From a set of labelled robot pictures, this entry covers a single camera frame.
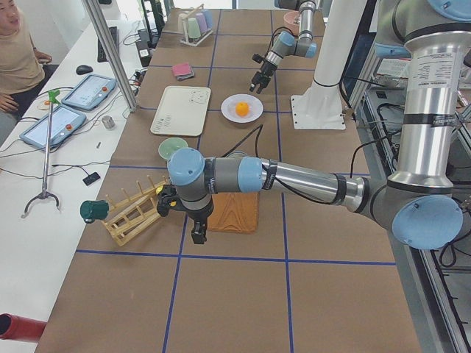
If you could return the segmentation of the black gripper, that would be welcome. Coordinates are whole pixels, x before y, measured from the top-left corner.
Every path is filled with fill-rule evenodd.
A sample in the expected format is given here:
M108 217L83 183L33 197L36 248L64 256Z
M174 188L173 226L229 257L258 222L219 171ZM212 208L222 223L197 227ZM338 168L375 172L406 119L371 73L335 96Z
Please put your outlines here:
M261 66L261 69L257 71L252 78L252 83L250 84L249 90L253 92L257 88L256 93L261 94L270 83L270 80L276 70L276 65L272 64L271 62L264 62Z
M193 229L191 232L194 244L203 245L207 241L206 231L208 228L208 218L214 210L213 201L210 200L203 208L198 210L187 210L188 216L199 225L199 229Z

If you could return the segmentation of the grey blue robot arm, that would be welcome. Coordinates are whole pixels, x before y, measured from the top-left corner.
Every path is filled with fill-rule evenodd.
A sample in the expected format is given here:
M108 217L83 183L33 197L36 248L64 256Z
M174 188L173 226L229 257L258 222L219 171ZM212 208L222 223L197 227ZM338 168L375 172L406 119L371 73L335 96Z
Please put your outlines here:
M341 205L372 219L399 242L438 249L455 240L464 214L446 169L456 128L458 80L470 50L468 1L381 1L375 51L409 57L409 75L395 172L386 180L353 176L341 144L338 85L364 1L335 1L312 86L294 96L294 131L283 136L283 160L204 157L184 148L170 157L170 183L157 211L185 212L192 238L204 243L217 193L280 189L311 202Z
M280 62L286 56L312 58L316 53L314 43L314 16L319 9L318 1L274 1L280 9L295 10L299 15L299 32L295 37L290 31L283 30L272 36L265 55L253 54L252 60L261 64L250 83L251 92L261 93L268 86Z

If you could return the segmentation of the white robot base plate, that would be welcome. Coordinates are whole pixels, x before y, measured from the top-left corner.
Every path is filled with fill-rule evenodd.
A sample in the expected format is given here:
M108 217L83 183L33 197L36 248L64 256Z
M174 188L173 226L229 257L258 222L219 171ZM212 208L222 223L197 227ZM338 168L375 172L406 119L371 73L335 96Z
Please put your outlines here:
M339 94L291 96L291 112L295 129L346 129Z

